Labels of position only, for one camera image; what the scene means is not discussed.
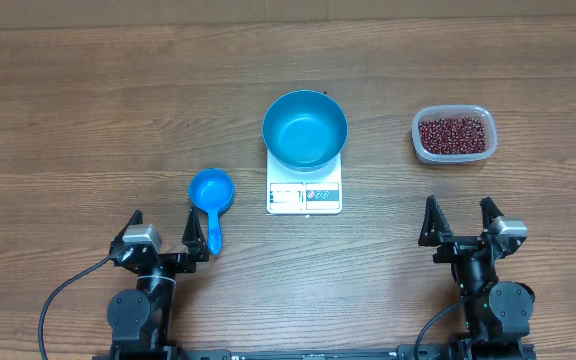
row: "blue bowl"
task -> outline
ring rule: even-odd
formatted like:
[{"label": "blue bowl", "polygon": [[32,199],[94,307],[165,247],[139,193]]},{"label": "blue bowl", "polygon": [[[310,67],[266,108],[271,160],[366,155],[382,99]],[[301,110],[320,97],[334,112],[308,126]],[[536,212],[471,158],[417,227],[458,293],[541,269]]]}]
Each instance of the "blue bowl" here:
[{"label": "blue bowl", "polygon": [[312,171],[325,166],[344,148],[348,121],[327,95],[299,90],[270,106],[262,134],[268,151],[286,167]]}]

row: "plastic food container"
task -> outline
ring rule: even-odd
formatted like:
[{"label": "plastic food container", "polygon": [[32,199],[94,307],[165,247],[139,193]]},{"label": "plastic food container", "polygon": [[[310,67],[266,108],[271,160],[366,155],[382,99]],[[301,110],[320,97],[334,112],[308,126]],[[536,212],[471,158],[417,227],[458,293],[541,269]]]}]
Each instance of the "plastic food container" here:
[{"label": "plastic food container", "polygon": [[[421,144],[419,123],[424,121],[439,120],[441,118],[472,117],[480,120],[484,125],[486,137],[485,151],[476,154],[443,155],[433,154]],[[461,164],[466,162],[481,161],[487,159],[497,148],[497,129],[495,121],[488,110],[477,105],[439,105],[427,107],[417,113],[412,121],[412,142],[419,161],[426,164]]]}]

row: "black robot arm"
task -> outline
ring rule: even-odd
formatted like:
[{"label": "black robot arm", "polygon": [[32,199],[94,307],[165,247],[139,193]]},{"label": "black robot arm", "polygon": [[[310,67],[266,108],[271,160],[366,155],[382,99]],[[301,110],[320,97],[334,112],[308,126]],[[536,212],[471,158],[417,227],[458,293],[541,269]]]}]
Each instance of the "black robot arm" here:
[{"label": "black robot arm", "polygon": [[104,360],[175,360],[184,351],[168,340],[176,275],[194,273],[197,262],[209,260],[206,239],[198,212],[191,208],[182,243],[184,253],[159,254],[161,238],[154,225],[144,225],[135,211],[128,224],[110,244],[115,266],[137,274],[135,289],[115,295],[108,304],[107,319],[112,327],[112,346]]},{"label": "black robot arm", "polygon": [[436,247],[435,263],[449,263],[459,285],[468,333],[450,342],[451,359],[535,359],[521,339],[530,333],[535,295],[528,286],[499,282],[495,260],[512,255],[526,240],[519,219],[503,215],[490,198],[481,200],[483,231],[454,236],[434,196],[426,201],[420,246]]}]

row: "scale label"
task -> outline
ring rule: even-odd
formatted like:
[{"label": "scale label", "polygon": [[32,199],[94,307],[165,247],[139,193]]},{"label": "scale label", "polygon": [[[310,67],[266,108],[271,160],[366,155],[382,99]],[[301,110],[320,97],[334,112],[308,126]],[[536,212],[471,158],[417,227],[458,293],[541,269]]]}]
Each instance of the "scale label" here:
[{"label": "scale label", "polygon": [[338,183],[307,183],[306,209],[339,209]]},{"label": "scale label", "polygon": [[270,184],[269,200],[272,210],[300,210],[304,206],[304,184]]},{"label": "scale label", "polygon": [[339,201],[339,190],[307,190],[306,201]]}]

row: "red beans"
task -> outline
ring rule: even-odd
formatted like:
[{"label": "red beans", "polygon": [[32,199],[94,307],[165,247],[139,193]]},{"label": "red beans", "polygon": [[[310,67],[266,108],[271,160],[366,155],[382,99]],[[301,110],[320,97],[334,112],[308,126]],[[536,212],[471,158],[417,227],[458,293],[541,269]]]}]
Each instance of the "red beans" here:
[{"label": "red beans", "polygon": [[433,154],[477,154],[486,150],[484,124],[471,117],[420,122],[419,135],[423,147]]}]

